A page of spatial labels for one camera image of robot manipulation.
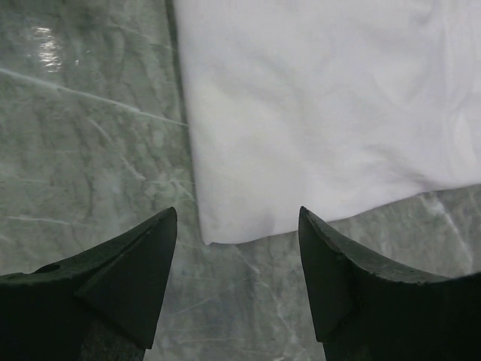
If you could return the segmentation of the white printed t-shirt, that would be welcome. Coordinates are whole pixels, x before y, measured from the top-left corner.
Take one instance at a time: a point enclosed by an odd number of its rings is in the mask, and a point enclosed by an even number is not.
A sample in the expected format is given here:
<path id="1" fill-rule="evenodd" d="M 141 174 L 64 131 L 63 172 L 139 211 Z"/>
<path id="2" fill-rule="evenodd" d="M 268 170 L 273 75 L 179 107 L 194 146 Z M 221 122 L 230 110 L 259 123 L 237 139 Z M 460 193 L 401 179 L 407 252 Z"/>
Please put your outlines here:
<path id="1" fill-rule="evenodd" d="M 201 237 L 480 181 L 478 1 L 176 1 Z"/>

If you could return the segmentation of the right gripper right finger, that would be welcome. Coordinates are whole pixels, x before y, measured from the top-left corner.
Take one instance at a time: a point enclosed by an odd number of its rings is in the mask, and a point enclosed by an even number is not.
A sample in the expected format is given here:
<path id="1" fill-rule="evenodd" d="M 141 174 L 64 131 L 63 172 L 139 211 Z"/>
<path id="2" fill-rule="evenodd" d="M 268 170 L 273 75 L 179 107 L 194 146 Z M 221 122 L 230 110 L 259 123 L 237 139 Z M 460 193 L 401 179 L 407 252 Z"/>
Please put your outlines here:
<path id="1" fill-rule="evenodd" d="M 301 264 L 328 360 L 478 360 L 480 276 L 424 272 L 340 234 L 306 208 Z"/>

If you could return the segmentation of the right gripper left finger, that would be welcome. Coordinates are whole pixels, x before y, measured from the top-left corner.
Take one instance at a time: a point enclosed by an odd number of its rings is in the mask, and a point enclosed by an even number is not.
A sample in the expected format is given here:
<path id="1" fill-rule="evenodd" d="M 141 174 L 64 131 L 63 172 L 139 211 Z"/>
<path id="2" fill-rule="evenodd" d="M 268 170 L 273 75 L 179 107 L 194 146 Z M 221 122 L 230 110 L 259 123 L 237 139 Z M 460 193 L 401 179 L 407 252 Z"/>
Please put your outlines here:
<path id="1" fill-rule="evenodd" d="M 3 360 L 141 360 L 153 346 L 177 240 L 168 208 L 32 273 L 1 277 Z"/>

